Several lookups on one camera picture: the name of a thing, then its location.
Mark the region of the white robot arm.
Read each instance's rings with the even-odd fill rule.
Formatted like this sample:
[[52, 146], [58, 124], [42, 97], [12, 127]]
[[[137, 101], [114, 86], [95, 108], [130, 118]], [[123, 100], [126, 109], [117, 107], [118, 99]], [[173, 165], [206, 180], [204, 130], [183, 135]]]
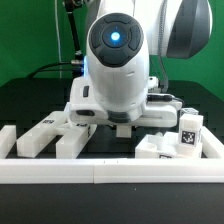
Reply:
[[153, 83], [149, 57], [188, 59], [212, 31], [208, 0], [84, 0], [84, 75], [73, 80], [69, 118], [81, 124], [173, 127], [182, 103]]

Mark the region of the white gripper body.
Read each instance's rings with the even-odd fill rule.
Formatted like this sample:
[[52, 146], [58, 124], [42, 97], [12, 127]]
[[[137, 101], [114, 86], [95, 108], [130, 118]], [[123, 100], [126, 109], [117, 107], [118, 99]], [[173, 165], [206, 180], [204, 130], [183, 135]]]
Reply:
[[178, 102], [144, 102], [127, 112], [111, 112], [95, 99], [93, 86], [86, 78], [73, 80], [69, 100], [69, 119], [78, 124], [174, 127]]

